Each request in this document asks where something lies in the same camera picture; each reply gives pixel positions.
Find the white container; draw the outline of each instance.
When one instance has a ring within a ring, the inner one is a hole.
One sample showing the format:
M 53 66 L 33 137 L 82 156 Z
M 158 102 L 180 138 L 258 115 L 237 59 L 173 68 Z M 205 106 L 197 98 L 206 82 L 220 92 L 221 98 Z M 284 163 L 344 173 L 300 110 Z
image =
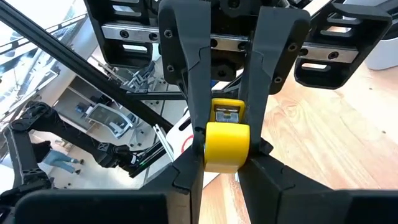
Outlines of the white container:
M 362 6 L 377 6 L 386 0 L 346 0 L 344 4 Z M 398 37 L 390 40 L 381 40 L 365 59 L 365 65 L 373 70 L 382 70 L 398 65 Z

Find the wooden floor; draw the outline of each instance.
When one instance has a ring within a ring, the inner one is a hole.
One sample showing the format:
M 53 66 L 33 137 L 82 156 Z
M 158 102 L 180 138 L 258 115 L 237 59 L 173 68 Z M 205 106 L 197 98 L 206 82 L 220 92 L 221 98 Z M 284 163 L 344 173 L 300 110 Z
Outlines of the wooden floor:
M 275 158 L 333 189 L 398 189 L 398 67 L 362 65 L 342 88 L 289 79 L 270 96 L 262 137 Z M 250 223 L 233 175 L 203 191 L 200 223 Z

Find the metal plate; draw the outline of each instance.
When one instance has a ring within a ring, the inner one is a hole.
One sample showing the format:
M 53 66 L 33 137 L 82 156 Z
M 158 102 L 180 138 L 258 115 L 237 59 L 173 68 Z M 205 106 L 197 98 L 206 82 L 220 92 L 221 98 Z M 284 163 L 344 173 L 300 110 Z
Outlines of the metal plate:
M 106 39 L 124 40 L 142 43 L 159 43 L 159 29 L 150 26 L 125 24 L 105 24 L 102 31 Z M 245 52 L 245 44 L 249 38 L 238 35 L 211 34 L 211 48 L 232 52 Z M 324 62 L 351 63 L 357 56 L 356 48 L 344 48 L 334 45 L 319 45 L 305 42 L 300 50 L 299 58 Z

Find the bolt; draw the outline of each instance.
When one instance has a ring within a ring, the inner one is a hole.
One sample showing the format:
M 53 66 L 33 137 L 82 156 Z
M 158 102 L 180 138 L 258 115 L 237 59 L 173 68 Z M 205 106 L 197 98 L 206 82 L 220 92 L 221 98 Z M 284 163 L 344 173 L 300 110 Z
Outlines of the bolt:
M 164 31 L 164 36 L 166 38 L 172 38 L 173 37 L 173 32 L 171 30 L 165 30 Z
M 287 50 L 290 51 L 290 52 L 293 52 L 293 51 L 296 51 L 297 48 L 298 48 L 298 46 L 297 46 L 296 43 L 291 43 L 291 44 L 287 47 Z
M 156 41 L 156 40 L 157 40 L 157 34 L 155 34 L 155 33 L 150 33 L 150 34 L 148 35 L 148 38 L 149 38 L 149 40 L 151 40 L 151 41 Z
M 332 52 L 328 55 L 329 60 L 336 59 L 338 57 L 338 52 Z
M 210 46 L 211 46 L 211 47 L 217 47 L 217 45 L 218 45 L 218 42 L 217 42 L 216 39 L 211 39 L 211 40 L 210 40 Z
M 307 54 L 308 54 L 307 49 L 300 49 L 300 51 L 298 52 L 298 56 L 306 56 Z
M 274 83 L 280 83 L 282 81 L 282 78 L 281 77 L 276 77 L 275 79 L 274 79 Z
M 129 37 L 129 32 L 127 32 L 126 30 L 121 30 L 120 31 L 120 36 L 122 38 L 128 38 Z
M 238 49 L 240 50 L 240 51 L 245 51 L 245 48 L 246 48 L 246 42 L 240 42 L 239 44 L 238 44 Z
M 172 65 L 167 66 L 167 71 L 174 72 L 174 67 Z

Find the red wire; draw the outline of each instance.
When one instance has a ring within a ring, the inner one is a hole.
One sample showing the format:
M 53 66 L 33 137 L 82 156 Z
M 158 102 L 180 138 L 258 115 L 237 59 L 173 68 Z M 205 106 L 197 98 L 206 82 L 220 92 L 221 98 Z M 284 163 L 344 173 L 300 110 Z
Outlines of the red wire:
M 184 143 L 182 143 L 181 153 L 184 152 L 185 145 L 186 145 L 186 143 L 188 142 L 189 139 L 193 139 L 193 134 L 191 134 L 191 135 L 184 141 Z

